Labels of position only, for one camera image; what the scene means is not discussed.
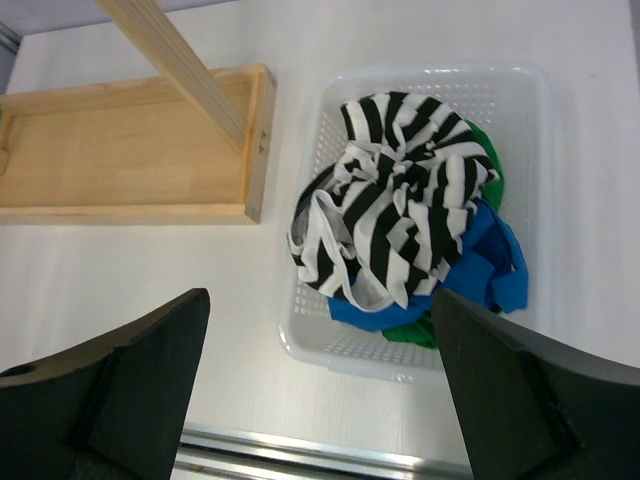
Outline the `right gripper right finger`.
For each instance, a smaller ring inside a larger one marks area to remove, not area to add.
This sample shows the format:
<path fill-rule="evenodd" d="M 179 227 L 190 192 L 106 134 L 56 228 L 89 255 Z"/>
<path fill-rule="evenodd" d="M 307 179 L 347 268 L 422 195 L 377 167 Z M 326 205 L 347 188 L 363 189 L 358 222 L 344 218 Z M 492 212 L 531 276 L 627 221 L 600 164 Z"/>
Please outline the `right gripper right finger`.
<path fill-rule="evenodd" d="M 477 479 L 636 479 L 639 370 L 438 291 L 432 320 Z"/>

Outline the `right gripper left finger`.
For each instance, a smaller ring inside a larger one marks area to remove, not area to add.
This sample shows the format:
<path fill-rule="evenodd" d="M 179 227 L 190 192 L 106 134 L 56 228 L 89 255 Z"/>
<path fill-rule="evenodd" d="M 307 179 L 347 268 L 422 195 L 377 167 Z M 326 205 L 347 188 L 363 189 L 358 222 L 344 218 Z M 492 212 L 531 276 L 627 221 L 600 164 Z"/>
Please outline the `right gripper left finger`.
<path fill-rule="evenodd" d="M 4 479 L 167 479 L 202 355 L 210 297 L 149 314 L 1 373 Z"/>

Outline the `blue tank top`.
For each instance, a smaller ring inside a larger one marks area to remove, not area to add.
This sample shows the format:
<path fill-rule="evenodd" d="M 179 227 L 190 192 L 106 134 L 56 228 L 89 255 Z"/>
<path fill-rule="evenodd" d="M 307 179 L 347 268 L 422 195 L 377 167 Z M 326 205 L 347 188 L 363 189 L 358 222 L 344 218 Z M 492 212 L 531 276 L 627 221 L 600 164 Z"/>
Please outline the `blue tank top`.
<path fill-rule="evenodd" d="M 522 248 L 510 226 L 482 200 L 462 235 L 463 253 L 441 286 L 487 309 L 504 313 L 528 304 L 529 273 Z M 416 322 L 431 311 L 431 295 L 415 295 L 409 306 L 396 303 L 379 311 L 359 310 L 346 300 L 328 300 L 330 317 L 368 332 L 380 332 Z"/>

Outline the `black white striped tank top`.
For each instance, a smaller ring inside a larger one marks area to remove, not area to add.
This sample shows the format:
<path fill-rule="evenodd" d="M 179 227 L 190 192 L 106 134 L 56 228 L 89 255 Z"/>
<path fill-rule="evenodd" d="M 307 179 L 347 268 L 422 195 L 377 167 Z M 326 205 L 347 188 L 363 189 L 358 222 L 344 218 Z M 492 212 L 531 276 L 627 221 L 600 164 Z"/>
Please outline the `black white striped tank top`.
<path fill-rule="evenodd" d="M 436 97 L 389 91 L 340 111 L 346 145 L 301 193 L 287 233 L 298 279 L 364 312 L 407 307 L 459 260 L 499 172 Z"/>

